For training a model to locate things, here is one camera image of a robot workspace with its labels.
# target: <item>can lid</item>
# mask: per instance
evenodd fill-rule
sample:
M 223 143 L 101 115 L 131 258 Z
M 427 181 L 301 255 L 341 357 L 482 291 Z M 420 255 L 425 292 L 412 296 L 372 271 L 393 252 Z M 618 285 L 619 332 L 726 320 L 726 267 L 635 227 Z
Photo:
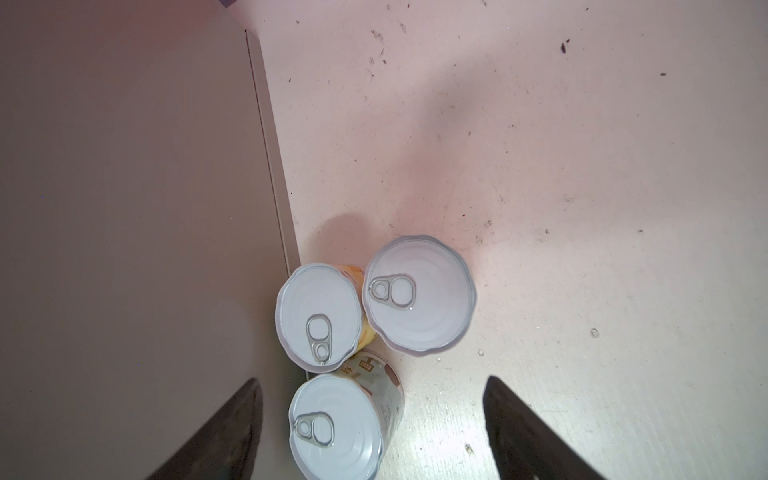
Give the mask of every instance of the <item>can lid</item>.
M 296 269 L 277 296 L 275 327 L 297 365 L 314 373 L 339 368 L 355 352 L 362 332 L 354 285 L 324 263 Z
M 451 348 L 469 328 L 476 303 L 467 264 L 434 237 L 400 237 L 366 268 L 368 321 L 400 352 L 421 356 Z
M 302 385 L 288 410 L 290 449 L 310 480 L 374 478 L 384 451 L 379 418 L 350 379 L 319 375 Z

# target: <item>floor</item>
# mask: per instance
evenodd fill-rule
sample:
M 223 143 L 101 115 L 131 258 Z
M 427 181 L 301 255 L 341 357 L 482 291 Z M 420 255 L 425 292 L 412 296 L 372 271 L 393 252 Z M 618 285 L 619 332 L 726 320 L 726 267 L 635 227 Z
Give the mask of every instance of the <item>floor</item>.
M 303 262 L 428 233 L 479 301 L 379 478 L 494 478 L 500 376 L 607 478 L 768 475 L 768 4 L 239 0 Z

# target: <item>can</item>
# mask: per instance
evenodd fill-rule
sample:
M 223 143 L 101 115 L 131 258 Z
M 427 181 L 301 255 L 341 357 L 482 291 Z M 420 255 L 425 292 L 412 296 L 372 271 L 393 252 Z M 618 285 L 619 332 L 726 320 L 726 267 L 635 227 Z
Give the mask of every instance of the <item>can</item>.
M 434 237 L 397 238 L 366 268 L 362 304 L 370 325 L 402 353 L 424 356 L 454 346 L 476 303 L 466 262 Z
M 362 309 L 364 271 L 310 263 L 296 269 L 277 296 L 280 344 L 298 366 L 332 372 L 376 338 Z
M 296 391 L 288 411 L 293 458 L 309 480 L 370 480 L 404 407 L 392 367 L 363 350 Z

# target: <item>gray surface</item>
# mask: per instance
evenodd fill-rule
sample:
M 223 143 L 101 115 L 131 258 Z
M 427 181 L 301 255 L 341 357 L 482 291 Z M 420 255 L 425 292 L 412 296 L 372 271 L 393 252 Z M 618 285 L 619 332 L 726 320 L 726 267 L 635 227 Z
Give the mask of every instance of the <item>gray surface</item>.
M 300 476 L 246 35 L 216 2 L 0 7 L 0 478 L 143 478 L 257 376 Z

